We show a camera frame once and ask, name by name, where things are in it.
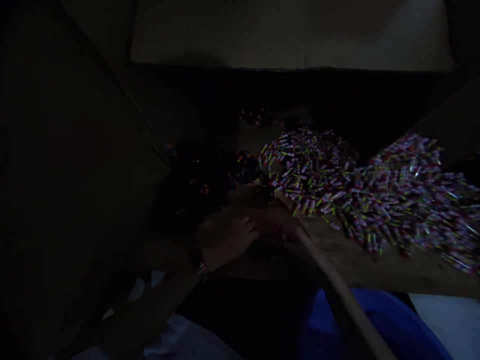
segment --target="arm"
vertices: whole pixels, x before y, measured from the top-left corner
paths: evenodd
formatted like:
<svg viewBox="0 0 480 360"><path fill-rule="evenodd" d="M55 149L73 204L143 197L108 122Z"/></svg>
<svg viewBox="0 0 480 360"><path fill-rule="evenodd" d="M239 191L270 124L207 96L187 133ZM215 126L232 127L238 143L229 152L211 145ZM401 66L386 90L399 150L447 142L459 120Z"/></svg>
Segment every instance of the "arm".
<svg viewBox="0 0 480 360"><path fill-rule="evenodd" d="M236 219L214 242L202 249L209 272L244 254L259 236L248 217ZM170 316L198 285L200 278L191 266L169 273L163 281L125 311L115 314L101 332L100 347L113 358L134 358L158 337Z"/></svg>

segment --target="wooden table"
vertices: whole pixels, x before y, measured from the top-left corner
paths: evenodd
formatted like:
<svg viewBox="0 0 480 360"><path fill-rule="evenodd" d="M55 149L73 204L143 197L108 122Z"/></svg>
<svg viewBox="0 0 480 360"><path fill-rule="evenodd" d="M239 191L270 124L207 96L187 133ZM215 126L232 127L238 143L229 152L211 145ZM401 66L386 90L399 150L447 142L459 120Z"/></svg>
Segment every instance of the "wooden table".
<svg viewBox="0 0 480 360"><path fill-rule="evenodd" d="M278 136L280 132L280 127L258 130L256 127L241 124L238 139L240 149L258 155L262 145ZM229 208L211 217L211 221L225 225L235 216L249 215L257 221L261 232L267 232L274 225L298 226L300 221L351 287L480 298L479 278L453 268L433 251L417 250L410 259L406 259L388 244L383 256L368 254L354 240L348 239L343 231L333 230L319 218L305 216L292 218L287 206L269 206L259 184L239 186L230 193L230 203ZM336 217L330 219L341 225ZM239 259L224 273L253 278L276 277L264 266L245 258Z"/></svg>

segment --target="wall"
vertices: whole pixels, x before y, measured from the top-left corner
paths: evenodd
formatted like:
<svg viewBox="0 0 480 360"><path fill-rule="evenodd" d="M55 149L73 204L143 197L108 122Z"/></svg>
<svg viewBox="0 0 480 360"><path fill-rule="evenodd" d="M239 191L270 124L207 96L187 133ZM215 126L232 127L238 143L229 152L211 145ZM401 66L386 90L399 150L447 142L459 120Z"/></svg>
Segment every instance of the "wall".
<svg viewBox="0 0 480 360"><path fill-rule="evenodd" d="M43 357L106 294L168 168L75 29L32 4L2 13L0 262L10 345Z"/></svg>
<svg viewBox="0 0 480 360"><path fill-rule="evenodd" d="M477 77L410 130L438 139L438 144L446 148L442 153L443 168L480 151L479 99L480 77Z"/></svg>

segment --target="wrapped candy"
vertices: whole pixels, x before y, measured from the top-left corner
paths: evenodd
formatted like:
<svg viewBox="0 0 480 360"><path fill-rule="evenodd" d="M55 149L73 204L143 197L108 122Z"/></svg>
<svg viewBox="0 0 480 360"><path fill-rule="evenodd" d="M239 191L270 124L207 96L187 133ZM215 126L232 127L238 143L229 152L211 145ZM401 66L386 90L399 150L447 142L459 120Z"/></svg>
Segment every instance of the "wrapped candy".
<svg viewBox="0 0 480 360"><path fill-rule="evenodd" d="M413 133L358 166L355 151L332 130L317 133L304 126L272 141L261 158L275 152L274 160L286 163L276 175L284 179L282 187L276 177L271 181L284 194L301 191L292 198L294 215L320 215L337 230L325 217L336 212L346 236L368 252L381 255L387 241L407 258L413 248L433 249L456 268L475 273L480 190L461 173L441 172L441 150L435 140Z"/></svg>

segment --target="wristwatch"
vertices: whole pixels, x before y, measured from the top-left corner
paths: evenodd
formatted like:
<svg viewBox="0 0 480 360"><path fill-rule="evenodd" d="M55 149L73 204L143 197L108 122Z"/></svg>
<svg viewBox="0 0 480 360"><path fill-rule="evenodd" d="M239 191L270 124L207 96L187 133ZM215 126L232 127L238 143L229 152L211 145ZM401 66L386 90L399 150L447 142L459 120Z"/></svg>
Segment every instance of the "wristwatch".
<svg viewBox="0 0 480 360"><path fill-rule="evenodd" d="M205 268L205 264L203 263L202 259L202 252L200 251L199 247L194 248L191 252L191 266L201 281L207 281L207 275L209 272Z"/></svg>

